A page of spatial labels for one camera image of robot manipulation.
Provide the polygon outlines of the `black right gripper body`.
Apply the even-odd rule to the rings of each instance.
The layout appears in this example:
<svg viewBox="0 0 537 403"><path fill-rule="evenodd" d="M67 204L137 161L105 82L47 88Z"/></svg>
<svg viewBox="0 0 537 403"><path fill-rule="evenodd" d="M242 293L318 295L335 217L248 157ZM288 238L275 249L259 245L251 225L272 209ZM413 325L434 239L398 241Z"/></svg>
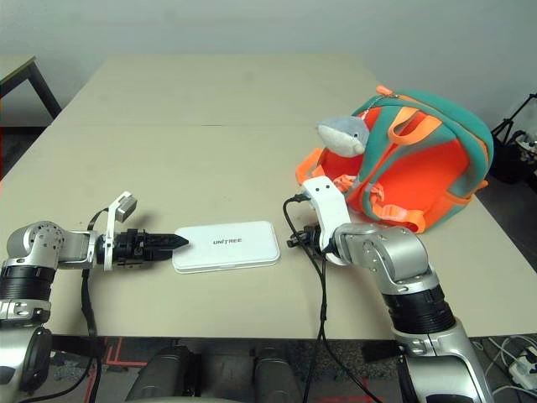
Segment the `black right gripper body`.
<svg viewBox="0 0 537 403"><path fill-rule="evenodd" d="M298 234L302 244L304 244L312 254L321 254L321 227L319 223L304 226Z"/></svg>

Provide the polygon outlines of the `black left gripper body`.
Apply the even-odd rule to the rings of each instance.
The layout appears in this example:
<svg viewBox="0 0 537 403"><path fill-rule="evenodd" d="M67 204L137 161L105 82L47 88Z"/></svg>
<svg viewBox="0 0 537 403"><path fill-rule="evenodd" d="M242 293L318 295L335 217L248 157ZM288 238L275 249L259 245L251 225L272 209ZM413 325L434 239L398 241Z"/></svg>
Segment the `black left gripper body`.
<svg viewBox="0 0 537 403"><path fill-rule="evenodd" d="M116 266L140 265L147 261L146 243L148 233L144 230L129 228L118 233L112 248L112 263Z"/></svg>

